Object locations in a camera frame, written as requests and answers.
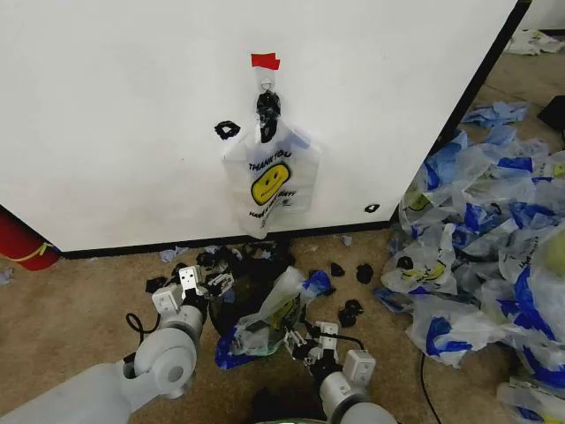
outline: black power cord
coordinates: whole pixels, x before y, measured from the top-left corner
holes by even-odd
[[[357,343],[362,351],[365,350],[365,347],[363,346],[363,342],[361,342],[361,340],[359,340],[358,338],[350,337],[350,336],[342,336],[341,334],[322,333],[320,331],[320,328],[314,327],[310,322],[306,320],[306,307],[302,308],[302,313],[300,314],[298,320],[304,324],[304,326],[306,327],[306,331],[308,331],[308,333],[310,333],[310,336],[312,336],[313,338],[324,336],[324,337],[336,338],[338,340],[347,340],[349,342]]]
[[[159,323],[161,322],[161,315],[157,314],[157,321],[155,322],[155,326],[152,329],[144,329],[141,319],[133,312],[129,312],[125,315],[125,321],[133,331],[139,333],[139,344],[141,345],[143,339],[145,338],[145,335],[153,333],[157,329],[157,327],[159,327]]]
[[[422,359],[420,360],[420,385],[422,386],[422,391],[424,392],[424,396],[426,397],[427,405],[432,410],[432,413],[433,413],[433,416],[435,417],[435,420],[437,421],[438,424],[441,424],[440,417],[438,416],[437,412],[433,408],[432,400],[430,400],[430,397],[427,394],[426,384],[424,383],[424,362],[425,362],[425,360],[426,360],[426,355],[422,352]]]
[[[365,350],[365,347],[363,346],[363,342],[361,342],[361,340],[355,337],[342,336],[341,334],[329,334],[329,333],[320,333],[319,336],[337,338],[338,340],[347,340],[349,342],[357,343],[362,351]]]

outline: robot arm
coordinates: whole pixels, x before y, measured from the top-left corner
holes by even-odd
[[[125,424],[154,398],[185,394],[192,384],[207,299],[228,290],[233,277],[221,274],[204,284],[199,267],[180,269],[178,276],[180,284],[153,294],[159,329],[134,354],[90,367],[0,418],[0,424]],[[308,366],[329,422],[396,424],[365,393],[374,358],[365,350],[349,351],[341,366],[335,350],[337,325],[316,322],[309,331],[303,339],[289,330],[285,344],[294,359]]]
[[[192,383],[207,301],[180,284],[161,288],[152,299],[160,327],[135,354],[90,367],[8,413],[0,424],[125,424],[154,398],[185,394]]]
[[[320,393],[324,413],[330,424],[396,424],[394,417],[375,405],[366,394],[375,360],[363,346],[349,350],[343,365],[338,363],[337,324],[304,319],[306,338],[288,329],[284,343],[295,360],[302,360],[313,376]]]

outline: red tape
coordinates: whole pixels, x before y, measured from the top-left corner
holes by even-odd
[[[281,59],[276,58],[276,53],[267,53],[265,55],[251,54],[251,66],[260,66],[276,71],[279,69]]]

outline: white wall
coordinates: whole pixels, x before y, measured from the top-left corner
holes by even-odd
[[[533,0],[520,29],[565,29],[565,0]]]
[[[241,234],[214,126],[252,128],[273,51],[323,150],[276,229],[388,220],[515,4],[0,0],[0,204],[65,251]]]

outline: smiley face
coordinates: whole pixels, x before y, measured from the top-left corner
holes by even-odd
[[[255,203],[263,206],[278,192],[290,178],[290,169],[285,163],[278,163],[263,172],[251,186],[251,196]]]

